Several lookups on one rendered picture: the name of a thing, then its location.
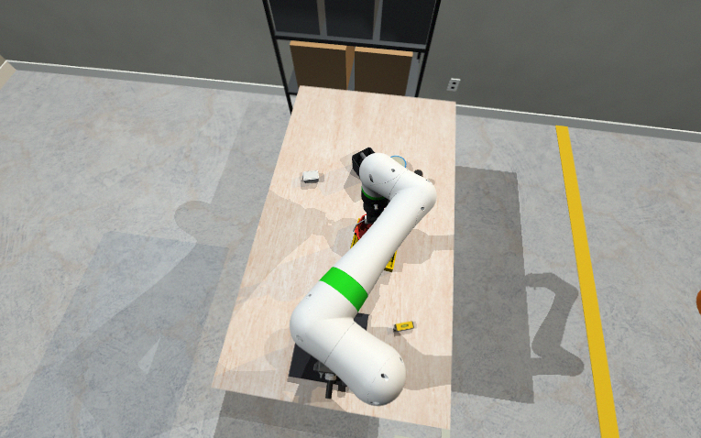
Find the blue and grey round tin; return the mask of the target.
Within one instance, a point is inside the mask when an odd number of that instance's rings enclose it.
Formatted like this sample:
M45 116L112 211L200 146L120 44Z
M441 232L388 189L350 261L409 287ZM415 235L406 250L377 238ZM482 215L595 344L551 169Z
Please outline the blue and grey round tin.
M392 156L391 158L393 158L393 159L396 160L401 166L403 166L404 168L406 168L406 161L405 161L404 158L402 158L402 157L400 157L400 156Z

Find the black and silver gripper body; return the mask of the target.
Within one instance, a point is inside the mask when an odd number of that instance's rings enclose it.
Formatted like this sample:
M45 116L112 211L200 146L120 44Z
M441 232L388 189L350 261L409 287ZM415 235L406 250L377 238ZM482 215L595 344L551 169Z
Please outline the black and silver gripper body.
M384 211L384 208L387 207L389 204L390 200L387 198L384 198L382 200L371 200L366 197L366 195L362 192L361 188L361 198L363 201L363 208L365 212L367 213L367 222L369 224L374 224L376 220L379 218L380 214Z

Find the yellow pocket level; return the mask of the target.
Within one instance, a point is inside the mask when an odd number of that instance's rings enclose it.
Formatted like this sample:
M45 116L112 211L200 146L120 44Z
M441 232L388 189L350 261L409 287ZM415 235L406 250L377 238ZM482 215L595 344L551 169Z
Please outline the yellow pocket level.
M406 322L406 323L396 323L396 324L395 324L395 329L396 329L396 331L405 330L405 329L411 329L411 328L414 328L413 321Z

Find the yellow flat block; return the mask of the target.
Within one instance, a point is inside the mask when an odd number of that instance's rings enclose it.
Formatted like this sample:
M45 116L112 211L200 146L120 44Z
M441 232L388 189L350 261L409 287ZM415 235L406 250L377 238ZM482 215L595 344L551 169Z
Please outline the yellow flat block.
M353 242L352 242L352 246L353 246L357 241L358 241L357 236L354 235ZM352 247L352 246L351 246L351 247ZM393 255L393 257L390 259L389 263L387 264L387 266L385 267L384 270L389 271L389 272L392 272L392 270L393 270L393 268L394 268L394 263L395 263L396 254L397 254L397 251L395 252L395 254Z

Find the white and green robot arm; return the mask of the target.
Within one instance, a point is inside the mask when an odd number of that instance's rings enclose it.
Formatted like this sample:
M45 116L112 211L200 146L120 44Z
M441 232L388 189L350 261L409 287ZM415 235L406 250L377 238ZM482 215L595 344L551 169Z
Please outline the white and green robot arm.
M360 400L383 406L402 392L406 369L392 346L354 318L394 253L434 207L437 194L430 181L383 153L367 156L359 177L367 198L390 202L296 306L290 334L301 349L319 360L313 370L320 378L325 374L326 399L332 398L338 376Z

